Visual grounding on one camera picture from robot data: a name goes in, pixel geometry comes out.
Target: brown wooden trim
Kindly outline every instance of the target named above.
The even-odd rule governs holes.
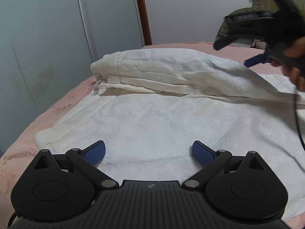
[[[137,0],[145,45],[152,45],[145,0]]]

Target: white blanket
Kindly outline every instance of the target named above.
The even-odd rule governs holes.
[[[98,168],[119,183],[184,181],[201,169],[191,155],[195,140],[233,155],[255,150],[288,190],[283,219],[305,211],[305,153],[285,77],[262,78],[232,60],[187,49],[117,52],[91,70],[103,78],[100,93],[39,132],[39,148],[59,154],[104,140]],[[304,129],[302,110],[299,116]]]

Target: pink blanket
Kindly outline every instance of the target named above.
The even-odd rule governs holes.
[[[181,43],[154,45],[144,48],[188,48],[205,52],[222,58],[232,59],[243,63],[246,59],[262,53],[262,50],[252,48],[239,48],[229,46],[220,51],[215,51],[211,43]],[[251,68],[259,74],[281,74],[280,70],[271,65],[257,65]],[[20,135],[20,137],[10,146],[7,152],[0,159],[0,229],[7,227],[8,220],[14,209],[10,202],[10,193],[17,180],[38,152],[34,143],[34,136],[40,130],[50,128],[73,106],[88,95],[95,82],[95,77],[91,77],[82,82],[79,86],[67,93],[62,99],[56,102],[46,112],[33,121]],[[301,229],[305,225],[305,215],[299,215],[286,222],[293,229]]]

